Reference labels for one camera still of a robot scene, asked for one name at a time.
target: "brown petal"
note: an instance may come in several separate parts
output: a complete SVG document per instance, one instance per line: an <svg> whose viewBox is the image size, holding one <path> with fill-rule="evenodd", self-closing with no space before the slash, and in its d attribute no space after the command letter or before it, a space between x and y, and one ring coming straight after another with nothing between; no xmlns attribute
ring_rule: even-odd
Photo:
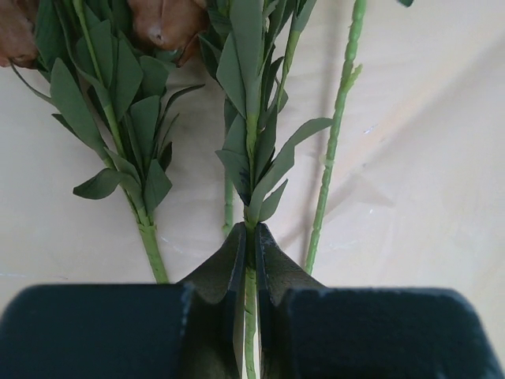
<svg viewBox="0 0 505 379"><path fill-rule="evenodd" d="M33 35L38 3L0 0L0 66L9 66L12 60L17 66L33 67L39 54Z"/></svg>

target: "brown flower bud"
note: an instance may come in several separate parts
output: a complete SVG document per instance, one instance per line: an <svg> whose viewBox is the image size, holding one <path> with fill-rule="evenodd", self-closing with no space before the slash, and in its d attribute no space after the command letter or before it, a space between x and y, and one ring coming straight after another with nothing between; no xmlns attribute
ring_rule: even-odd
<svg viewBox="0 0 505 379"><path fill-rule="evenodd" d="M141 45L182 51L179 66L200 49L198 34L208 27L205 0L129 0L133 30Z"/></svg>
<svg viewBox="0 0 505 379"><path fill-rule="evenodd" d="M32 68L39 52L35 22L39 0L0 0L0 66Z"/></svg>

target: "black clamp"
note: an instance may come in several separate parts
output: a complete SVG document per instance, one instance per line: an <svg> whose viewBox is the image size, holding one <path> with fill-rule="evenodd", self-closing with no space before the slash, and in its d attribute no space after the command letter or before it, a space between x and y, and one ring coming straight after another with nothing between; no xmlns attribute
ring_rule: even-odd
<svg viewBox="0 0 505 379"><path fill-rule="evenodd" d="M256 229L262 378L503 379L478 316L436 289L332 289ZM0 322L1 379L239 378L246 231L171 285L43 285Z"/></svg>

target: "green stem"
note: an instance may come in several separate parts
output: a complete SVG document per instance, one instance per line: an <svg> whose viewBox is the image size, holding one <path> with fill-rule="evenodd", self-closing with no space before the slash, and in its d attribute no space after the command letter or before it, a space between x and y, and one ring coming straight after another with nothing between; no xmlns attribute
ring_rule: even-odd
<svg viewBox="0 0 505 379"><path fill-rule="evenodd" d="M83 0L73 0L73 8L76 10L77 18L79 19L80 27L82 28L84 40L88 45L89 53L92 57L93 67L95 68L96 76L100 83L103 84L102 73L100 72L98 61L96 60L95 49L93 48L92 39L89 36L86 16L84 15Z"/></svg>
<svg viewBox="0 0 505 379"><path fill-rule="evenodd" d="M294 15L291 20L290 34L288 36L286 53L284 55L284 62L282 63L282 77L277 87L277 93L275 94L277 98L277 109L280 110L282 94L284 93L284 87L286 86L287 76L290 73L291 66L293 65L294 52L297 48L298 41L300 40L301 33L294 30Z"/></svg>
<svg viewBox="0 0 505 379"><path fill-rule="evenodd" d="M158 241L156 239L156 225L148 217L145 209L138 210L139 223L137 224L144 243L145 252L148 255L149 264L157 284L169 283L165 265L159 252Z"/></svg>
<svg viewBox="0 0 505 379"><path fill-rule="evenodd" d="M254 335L256 334L256 271L245 270L245 371L248 379L256 379L254 368Z"/></svg>
<svg viewBox="0 0 505 379"><path fill-rule="evenodd" d="M234 226L234 184L230 176L224 174L224 226L223 232L225 237L231 232Z"/></svg>
<svg viewBox="0 0 505 379"><path fill-rule="evenodd" d="M248 379L256 379L254 366L254 335L256 334L256 268L254 234L256 225L245 220L247 229L247 266L245 269L245 371Z"/></svg>
<svg viewBox="0 0 505 379"><path fill-rule="evenodd" d="M86 41L86 45L88 46L89 54L91 55L93 68L95 69L96 77L98 78L101 85L105 87L103 82L102 73L100 72L100 67L98 61L96 59L95 48L93 47L91 36L89 35L88 25L86 23L86 16L84 15L84 8L82 0L73 0L73 7L76 10L77 18L80 22L80 27L82 28L84 40ZM119 125L118 120L116 118L116 114L114 113L114 108L112 105L108 105L103 108L103 112L107 118L107 121L110 126L110 133L112 134L112 138L114 139L114 144L116 145L116 149L118 150L118 154L121 157L125 157L125 148L123 147L121 134L119 133Z"/></svg>
<svg viewBox="0 0 505 379"><path fill-rule="evenodd" d="M314 260L316 259L317 246L319 244L321 228L323 225L324 211L328 199L328 192L331 182L331 172L335 162L335 153L339 142L340 126L342 124L342 116L346 107L347 94L356 81L357 76L361 72L361 67L358 66L354 71L354 59L357 53L357 42L360 38L361 29L363 28L363 16L366 10L366 0L355 0L353 8L353 23L349 30L349 39L346 47L346 60L342 68L342 76L340 79L339 92L335 101L335 113L333 116L333 125L330 129L330 137L327 143L326 161L324 164L323 180L317 201L316 216L310 236L309 252L307 261L305 262L305 271L312 274Z"/></svg>

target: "artificial leaf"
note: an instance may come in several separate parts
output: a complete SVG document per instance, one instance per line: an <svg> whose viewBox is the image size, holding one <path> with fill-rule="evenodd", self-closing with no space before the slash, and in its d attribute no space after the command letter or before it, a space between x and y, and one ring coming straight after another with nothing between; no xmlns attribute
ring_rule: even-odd
<svg viewBox="0 0 505 379"><path fill-rule="evenodd" d="M234 183L238 196L247 206L251 199L250 179L249 179L249 158L247 156L229 152L227 150L218 150L215 152L223 163L226 173Z"/></svg>
<svg viewBox="0 0 505 379"><path fill-rule="evenodd" d="M275 38L289 20L294 10L294 2L295 0L279 0L274 11L271 13L269 17L270 23L268 25L268 33L265 36L266 48L268 51L273 50Z"/></svg>
<svg viewBox="0 0 505 379"><path fill-rule="evenodd" d="M129 34L132 28L132 12L127 0L112 0L112 13L115 26L125 34Z"/></svg>
<svg viewBox="0 0 505 379"><path fill-rule="evenodd" d="M128 191L133 203L138 208L144 207L140 185L135 179L110 168L104 168L93 178L75 187L73 194L84 199L100 200L112 194L119 184Z"/></svg>
<svg viewBox="0 0 505 379"><path fill-rule="evenodd" d="M93 115L72 74L60 58L54 62L50 86L53 104L70 124L74 133L100 157L105 158L107 156L103 150L105 142L100 136Z"/></svg>
<svg viewBox="0 0 505 379"><path fill-rule="evenodd" d="M226 128L226 132L230 130L231 124L235 121L235 118L238 116L238 112L235 109L234 105L228 98L224 100L224 125Z"/></svg>
<svg viewBox="0 0 505 379"><path fill-rule="evenodd" d="M216 58L216 48L213 46L209 40L206 38L206 34L199 34L198 38L200 40L200 53L202 61L207 68L207 71L212 79L217 81L216 73L218 71L219 59Z"/></svg>
<svg viewBox="0 0 505 379"><path fill-rule="evenodd" d="M245 120L238 114L231 123L230 129L226 133L223 150L247 156L247 150L245 148L245 133Z"/></svg>
<svg viewBox="0 0 505 379"><path fill-rule="evenodd" d="M135 181L140 185L142 181L140 180L139 173L137 172L137 169L135 166L133 166L128 160L125 158L120 157L118 154L115 152L112 152L108 148L105 149L106 153L109 155L109 157L112 159L114 164L116 165L116 168L120 172L124 172L125 174L130 175L132 178L135 179Z"/></svg>
<svg viewBox="0 0 505 379"><path fill-rule="evenodd" d="M120 122L126 110L129 108L144 74L135 55L129 49L128 44L121 39L118 43L118 68L116 73L117 86L114 96L114 109L116 118Z"/></svg>
<svg viewBox="0 0 505 379"><path fill-rule="evenodd" d="M135 159L136 166L140 173L144 175L144 160L142 159L142 151L140 150L139 141L137 140L137 135L135 129L133 128L132 118L128 113L125 114L123 118L123 125L126 129L126 134L128 135L129 147L133 153L133 158Z"/></svg>
<svg viewBox="0 0 505 379"><path fill-rule="evenodd" d="M283 60L284 60L284 57L280 57L275 62L273 62L268 68L267 75L265 75L265 77L267 78L267 81L266 81L265 87L264 87L265 107L268 107L268 101L270 101L270 98L271 98L271 92L272 92L272 89L274 88L274 83L277 78L277 72L279 71L279 67L282 65Z"/></svg>
<svg viewBox="0 0 505 379"><path fill-rule="evenodd" d="M143 161L151 159L154 148L156 123L159 113L159 96L151 96L134 103L130 108L133 129L137 136Z"/></svg>
<svg viewBox="0 0 505 379"><path fill-rule="evenodd" d="M84 3L84 15L86 17L86 26L88 29L94 28L100 23L100 19L97 14L86 3Z"/></svg>
<svg viewBox="0 0 505 379"><path fill-rule="evenodd" d="M37 11L35 27L35 42L43 60L44 67L49 72L53 69L56 58L68 62L65 48L65 37L62 26L54 8L53 0L42 0Z"/></svg>
<svg viewBox="0 0 505 379"><path fill-rule="evenodd" d="M269 18L279 4L279 0L273 0L263 9L263 18Z"/></svg>
<svg viewBox="0 0 505 379"><path fill-rule="evenodd" d="M191 87L181 89L180 91L175 92L166 102L165 108L163 109L163 113L158 120L158 126L156 127L156 131L158 132L163 123L165 122L166 114L170 107L175 103L179 97L185 95L186 93L190 93L192 91L196 91L197 89L203 88L205 84L192 85Z"/></svg>
<svg viewBox="0 0 505 379"><path fill-rule="evenodd" d="M298 15L294 20L293 30L295 32L303 32L305 26L307 26L307 23L309 22L310 15L315 4L316 0L305 0L304 4L301 5L298 10Z"/></svg>
<svg viewBox="0 0 505 379"><path fill-rule="evenodd" d="M73 194L84 199L100 200L113 193L121 183L119 171L104 168L93 178L73 189Z"/></svg>
<svg viewBox="0 0 505 379"><path fill-rule="evenodd" d="M260 222L263 223L264 221L268 220L270 217L272 217L277 210L277 207L279 206L279 202L281 201L282 194L284 193L284 189L286 188L287 184L287 179L284 181L283 184L280 185L278 189L276 189L269 197L267 197L267 200L263 202L261 205L261 210L260 210Z"/></svg>
<svg viewBox="0 0 505 379"><path fill-rule="evenodd" d="M102 104L100 103L100 99L96 93L95 87L90 86L87 90L87 94L89 101L91 101L92 106L95 108L95 111L98 113L98 116L102 120L103 124L105 127L107 127L108 130L110 130L109 120L107 120L107 116L103 111Z"/></svg>
<svg viewBox="0 0 505 379"><path fill-rule="evenodd" d="M163 201L172 188L172 183L157 159L151 161L144 187L144 203L148 215L152 215L156 207Z"/></svg>
<svg viewBox="0 0 505 379"><path fill-rule="evenodd" d="M245 89L233 33L228 35L224 44L216 77L238 113L245 118Z"/></svg>
<svg viewBox="0 0 505 379"><path fill-rule="evenodd" d="M257 78L260 61L263 59L261 2L233 2L230 21L233 27L241 75L244 78L245 87L248 88Z"/></svg>
<svg viewBox="0 0 505 379"><path fill-rule="evenodd" d="M78 61L77 68L83 70L88 75L96 76L95 67L93 66L92 56L89 54L88 44L84 37L80 37L76 43L75 55Z"/></svg>
<svg viewBox="0 0 505 379"><path fill-rule="evenodd" d="M65 118L58 113L54 113L51 116L53 116L60 124L65 127L71 134L73 134L75 137L77 137L76 133L72 130L72 127L70 127L69 123L65 120Z"/></svg>
<svg viewBox="0 0 505 379"><path fill-rule="evenodd" d="M99 71L103 79L103 83L107 88L112 83L114 73L114 60L112 55L112 39L111 39L110 21L105 20L100 22L89 31L89 36L92 41L93 51L95 52L96 61Z"/></svg>
<svg viewBox="0 0 505 379"><path fill-rule="evenodd" d="M275 140L277 138L277 104L273 105L274 110L267 119L265 128L261 131L257 140L256 149L256 183L264 173L264 168L270 163L272 153L275 149Z"/></svg>
<svg viewBox="0 0 505 379"><path fill-rule="evenodd" d="M282 95L281 95L281 101L279 102L279 113L282 112L282 110L284 109L284 107L286 106L287 104L287 100L289 100L290 97L287 95L287 92L285 89L282 90Z"/></svg>
<svg viewBox="0 0 505 379"><path fill-rule="evenodd" d="M158 59L144 55L140 57L140 67L144 72L141 85L144 97L163 96L169 74L166 66Z"/></svg>
<svg viewBox="0 0 505 379"><path fill-rule="evenodd" d="M19 71L17 70L16 68L16 65L10 65L14 71L14 73L16 74L16 76L21 79L21 81L23 82L24 85L26 85L28 87L28 89L30 91L32 91L37 97L39 97L40 99L44 100L44 101L47 101L49 104L51 105L54 105L53 104L53 100L51 100L51 98L47 95L44 95L41 91L37 91L36 89L34 89L22 76L21 74L19 73Z"/></svg>
<svg viewBox="0 0 505 379"><path fill-rule="evenodd" d="M230 19L224 17L218 10L209 9L208 16L211 20L212 27L220 36L227 37L231 32Z"/></svg>
<svg viewBox="0 0 505 379"><path fill-rule="evenodd" d="M165 130L165 135L163 136L163 139L161 140L161 142L158 141L159 136L158 135L156 136L156 138L155 138L157 140L156 141L156 151L158 152L158 156L161 156L161 154L163 153L163 148L166 146L166 144L165 144L166 139L170 135L170 131L172 130L172 127L174 126L175 122L178 120L180 115L181 115L180 113L177 113L175 115L175 117L172 118L172 121L170 121L170 124L168 124L168 127Z"/></svg>
<svg viewBox="0 0 505 379"><path fill-rule="evenodd" d="M169 142L166 144L165 148L161 152L161 155L159 157L159 165L163 169L163 171L166 171L166 169L170 166L170 163L172 162L172 142Z"/></svg>
<svg viewBox="0 0 505 379"><path fill-rule="evenodd" d="M257 222L260 218L260 210L266 194L273 190L274 186L294 165L294 149L300 142L311 137L313 134L326 129L332 124L331 118L315 118L305 124L291 136L275 157L273 164L264 177L258 182L251 196L248 208L248 217L251 222Z"/></svg>

